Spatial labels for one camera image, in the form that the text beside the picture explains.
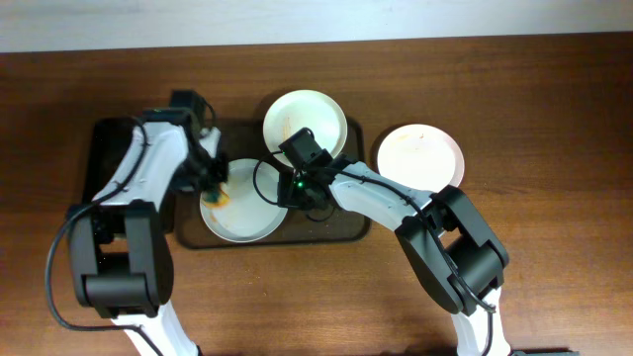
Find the white plate with sauce streak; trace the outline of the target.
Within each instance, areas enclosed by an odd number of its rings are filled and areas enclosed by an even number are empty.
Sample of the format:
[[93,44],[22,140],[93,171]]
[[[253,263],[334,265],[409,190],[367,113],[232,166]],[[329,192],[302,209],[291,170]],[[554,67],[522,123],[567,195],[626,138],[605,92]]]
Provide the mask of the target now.
[[376,164],[382,176],[420,191],[458,187],[465,176],[465,159],[456,140],[423,124],[388,133],[378,147]]

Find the dark brown serving tray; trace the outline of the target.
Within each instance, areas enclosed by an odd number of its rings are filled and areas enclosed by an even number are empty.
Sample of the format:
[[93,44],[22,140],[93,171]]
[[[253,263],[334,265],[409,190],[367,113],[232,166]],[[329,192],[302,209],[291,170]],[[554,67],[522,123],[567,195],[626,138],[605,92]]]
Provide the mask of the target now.
[[[260,158],[268,152],[263,137],[263,123],[231,119],[219,124],[222,145],[230,159]],[[279,227],[245,247],[291,246],[321,243],[354,242],[370,230],[371,221],[355,213],[330,208],[308,214],[290,211]],[[178,195],[174,199],[174,236],[188,249],[235,249],[242,244],[215,235],[205,224],[197,195]]]

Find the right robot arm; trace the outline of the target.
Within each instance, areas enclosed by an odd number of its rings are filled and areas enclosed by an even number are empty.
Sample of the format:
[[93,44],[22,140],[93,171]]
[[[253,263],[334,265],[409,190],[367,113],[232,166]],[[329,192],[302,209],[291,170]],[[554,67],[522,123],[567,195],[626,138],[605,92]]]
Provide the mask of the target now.
[[509,255],[459,188],[408,188],[343,154],[332,156],[302,128],[280,143],[292,166],[278,202],[302,211],[333,207],[391,230],[424,291],[449,312],[460,355],[508,355],[500,294]]

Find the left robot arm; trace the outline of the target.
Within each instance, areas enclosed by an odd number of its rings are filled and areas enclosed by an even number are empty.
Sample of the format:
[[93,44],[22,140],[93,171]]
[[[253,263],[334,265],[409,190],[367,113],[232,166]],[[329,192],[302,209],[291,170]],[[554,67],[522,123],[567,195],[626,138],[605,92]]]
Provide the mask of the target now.
[[80,204],[63,235],[78,303],[124,331],[142,355],[198,355],[170,301],[174,267],[167,233],[176,193],[226,182],[221,132],[212,106],[194,90],[175,90],[164,108],[137,118],[106,118],[92,132]]

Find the pale blue plate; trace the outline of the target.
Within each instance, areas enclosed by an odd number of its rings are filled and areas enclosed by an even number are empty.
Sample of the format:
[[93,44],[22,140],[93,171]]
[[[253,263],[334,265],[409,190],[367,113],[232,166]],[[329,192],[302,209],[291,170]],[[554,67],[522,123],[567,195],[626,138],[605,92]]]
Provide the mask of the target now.
[[207,228],[223,240],[235,243],[253,242],[276,230],[288,209],[266,203],[255,191],[252,182],[256,159],[242,158],[229,165],[228,181],[221,185],[225,200],[206,203],[200,197],[199,207]]

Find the black sponge tray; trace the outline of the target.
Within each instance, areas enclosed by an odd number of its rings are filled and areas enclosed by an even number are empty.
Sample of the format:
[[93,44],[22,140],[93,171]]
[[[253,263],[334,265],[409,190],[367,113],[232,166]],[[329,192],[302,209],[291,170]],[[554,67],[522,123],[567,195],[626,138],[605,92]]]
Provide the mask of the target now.
[[[116,172],[120,162],[128,151],[136,126],[129,119],[105,118],[95,123],[92,131],[87,168],[81,203],[88,204],[101,191]],[[163,231],[174,230],[174,195],[168,192],[163,200],[159,217]],[[124,222],[118,218],[98,218],[92,213],[92,225],[96,233],[123,233]]]

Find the green and yellow sponge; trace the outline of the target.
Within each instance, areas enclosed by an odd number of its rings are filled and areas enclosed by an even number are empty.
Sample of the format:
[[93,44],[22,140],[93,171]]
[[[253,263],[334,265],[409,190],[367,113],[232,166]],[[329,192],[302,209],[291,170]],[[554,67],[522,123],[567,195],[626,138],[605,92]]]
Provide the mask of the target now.
[[229,196],[222,190],[210,190],[201,194],[201,200],[209,209],[220,208],[229,202]]

